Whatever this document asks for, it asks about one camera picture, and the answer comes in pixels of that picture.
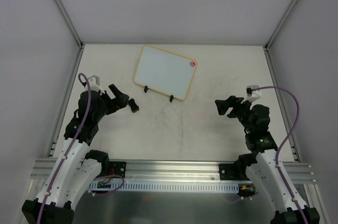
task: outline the white wall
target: white wall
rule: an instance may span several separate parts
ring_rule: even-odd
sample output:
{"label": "white wall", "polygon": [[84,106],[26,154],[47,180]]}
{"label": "white wall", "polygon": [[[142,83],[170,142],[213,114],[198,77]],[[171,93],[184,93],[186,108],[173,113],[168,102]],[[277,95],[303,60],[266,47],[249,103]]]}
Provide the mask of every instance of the white wall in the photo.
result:
{"label": "white wall", "polygon": [[265,44],[291,0],[62,0],[84,42]]}
{"label": "white wall", "polygon": [[[314,164],[331,220],[338,218],[338,0],[301,0],[273,45],[279,84],[301,105],[296,136],[302,160]],[[294,104],[288,100],[294,115]]]}
{"label": "white wall", "polygon": [[53,0],[0,5],[0,223],[13,223],[78,48]]}

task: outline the metal rail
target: metal rail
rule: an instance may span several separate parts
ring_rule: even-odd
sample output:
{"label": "metal rail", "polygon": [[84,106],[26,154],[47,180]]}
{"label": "metal rail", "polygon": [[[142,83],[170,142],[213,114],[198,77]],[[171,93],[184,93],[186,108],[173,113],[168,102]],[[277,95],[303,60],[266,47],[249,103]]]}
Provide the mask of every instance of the metal rail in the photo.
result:
{"label": "metal rail", "polygon": [[79,36],[78,32],[76,31],[76,29],[75,29],[72,21],[70,20],[68,12],[65,9],[62,1],[61,0],[54,0],[54,2],[56,4],[56,6],[58,7],[58,9],[59,9],[59,11],[60,11],[60,13],[61,13],[61,15],[62,15],[65,23],[66,23],[66,25],[68,26],[70,32],[72,33],[72,35],[73,35],[76,43],[78,44],[79,47],[82,47],[82,41],[80,39],[80,36]]}
{"label": "metal rail", "polygon": [[276,40],[279,33],[281,32],[281,30],[283,29],[285,23],[289,19],[291,13],[293,12],[293,10],[294,10],[295,6],[298,4],[298,2],[299,2],[299,0],[291,0],[290,3],[288,4],[284,14],[282,15],[281,19],[279,20],[278,25],[276,26],[276,28],[275,28],[274,32],[272,33],[268,43],[266,44],[266,48],[267,48],[268,51],[271,48],[274,41]]}
{"label": "metal rail", "polygon": [[72,73],[69,77],[69,81],[67,83],[66,90],[65,90],[64,95],[62,97],[62,103],[61,103],[61,106],[58,110],[58,118],[57,118],[57,120],[56,120],[56,122],[53,126],[53,131],[52,131],[51,137],[49,139],[48,148],[46,149],[46,152],[47,152],[46,157],[53,156],[54,150],[57,146],[57,141],[58,141],[60,129],[61,129],[63,118],[65,116],[65,112],[66,112],[66,109],[67,109],[67,106],[68,106],[69,98],[70,98],[70,95],[72,93],[73,85],[74,85],[74,82],[75,82],[75,79],[76,79],[76,76],[77,76],[77,72],[78,72],[78,69],[79,69],[83,50],[84,50],[84,47],[79,49],[77,57],[74,61]]}
{"label": "metal rail", "polygon": [[[171,183],[250,183],[249,181],[221,181],[219,164],[233,162],[193,162],[193,161],[125,161],[126,180],[139,182],[171,182]],[[55,158],[40,158],[35,162],[31,178],[46,179],[54,165]],[[283,163],[291,180],[295,184],[315,184],[316,179],[311,165],[308,163]]]}

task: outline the black clamp foot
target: black clamp foot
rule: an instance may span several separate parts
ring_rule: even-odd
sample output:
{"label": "black clamp foot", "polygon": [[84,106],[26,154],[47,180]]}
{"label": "black clamp foot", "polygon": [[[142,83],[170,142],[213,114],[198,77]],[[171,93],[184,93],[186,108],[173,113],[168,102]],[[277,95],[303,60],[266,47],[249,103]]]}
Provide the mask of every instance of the black clamp foot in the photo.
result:
{"label": "black clamp foot", "polygon": [[139,111],[139,106],[135,103],[134,99],[130,99],[128,101],[128,105],[132,109],[132,113],[135,113],[135,112]]}

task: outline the aluminum frame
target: aluminum frame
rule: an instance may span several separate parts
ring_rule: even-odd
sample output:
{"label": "aluminum frame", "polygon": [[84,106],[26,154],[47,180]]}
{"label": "aluminum frame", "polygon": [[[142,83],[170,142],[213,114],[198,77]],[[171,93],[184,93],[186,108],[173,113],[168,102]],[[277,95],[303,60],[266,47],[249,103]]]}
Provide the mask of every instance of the aluminum frame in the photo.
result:
{"label": "aluminum frame", "polygon": [[[72,86],[74,84],[76,74],[78,71],[78,67],[81,61],[84,45],[80,39],[78,32],[76,31],[72,20],[70,19],[67,10],[65,9],[61,0],[54,0],[57,8],[59,9],[61,15],[63,16],[64,21],[66,22],[68,28],[70,29],[76,43],[79,46],[79,52],[77,58],[75,60],[72,74],[69,78],[69,82],[65,91],[65,94],[62,99],[62,104],[58,111],[58,118],[55,121],[53,126],[53,131],[50,137],[50,143],[48,149],[46,151],[46,156],[50,156],[55,148],[58,135],[61,129],[61,124],[64,118],[65,110],[68,105],[68,101],[70,98]],[[284,14],[282,15],[278,25],[276,26],[273,34],[271,35],[268,43],[265,45],[265,55],[268,63],[268,67],[270,70],[270,74],[275,86],[278,85],[278,81],[274,72],[274,67],[271,61],[271,54],[269,53],[269,49],[272,46],[273,42],[278,37],[279,33],[283,29],[285,23],[287,22],[288,18],[290,17],[291,13],[293,12],[295,6],[299,0],[291,0],[288,7],[286,8]],[[279,91],[276,92],[277,99],[279,102],[280,110],[282,113],[282,117],[284,120],[284,124],[286,129],[290,130],[290,121],[287,115],[287,111],[285,108],[285,104],[281,97]],[[290,138],[290,143],[292,150],[294,152],[294,158],[297,161],[301,161],[302,157],[298,151],[299,147],[297,144],[297,140],[293,135]],[[50,173],[55,159],[53,158],[43,158],[37,159],[34,170],[31,176],[31,186],[29,188],[28,194],[29,198],[34,197],[37,191],[43,185],[43,180],[48,176]],[[218,176],[218,164],[220,162],[175,162],[175,161],[127,161],[128,163],[128,171],[126,172],[126,179],[141,179],[141,180],[148,180],[148,181],[196,181],[199,182],[214,182],[219,183],[219,180],[216,180]],[[327,217],[327,213],[324,209],[324,205],[322,203],[322,199],[318,190],[316,180],[313,179],[314,174],[311,172],[311,165],[306,163],[284,163],[288,174],[290,175],[292,181],[294,183],[301,183],[305,184],[305,191],[309,200],[309,205],[311,207],[316,207],[321,214],[322,220],[321,223],[330,223]]]}

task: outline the whiteboard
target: whiteboard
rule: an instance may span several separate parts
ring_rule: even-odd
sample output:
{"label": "whiteboard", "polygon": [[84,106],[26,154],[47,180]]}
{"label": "whiteboard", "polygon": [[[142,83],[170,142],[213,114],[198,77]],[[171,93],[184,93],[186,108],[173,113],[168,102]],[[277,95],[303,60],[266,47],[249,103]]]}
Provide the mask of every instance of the whiteboard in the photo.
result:
{"label": "whiteboard", "polygon": [[[126,108],[103,117],[90,148],[110,158],[127,160],[235,161],[249,153],[245,134],[237,119],[219,116],[214,101],[231,95],[246,96],[246,86],[272,85],[263,48],[226,45],[157,45],[198,61],[185,101],[169,102],[155,91],[144,93],[134,83],[143,45],[86,44],[78,72],[100,77],[100,85],[112,93],[112,83],[135,99],[139,111]],[[61,152],[66,125],[77,109],[83,86],[75,81],[62,123],[54,156]],[[269,131],[276,144],[286,136],[274,90],[262,91],[255,103],[270,108]],[[289,142],[281,160],[293,161]]]}
{"label": "whiteboard", "polygon": [[185,100],[196,68],[197,61],[194,59],[145,45],[134,81],[151,90]]}

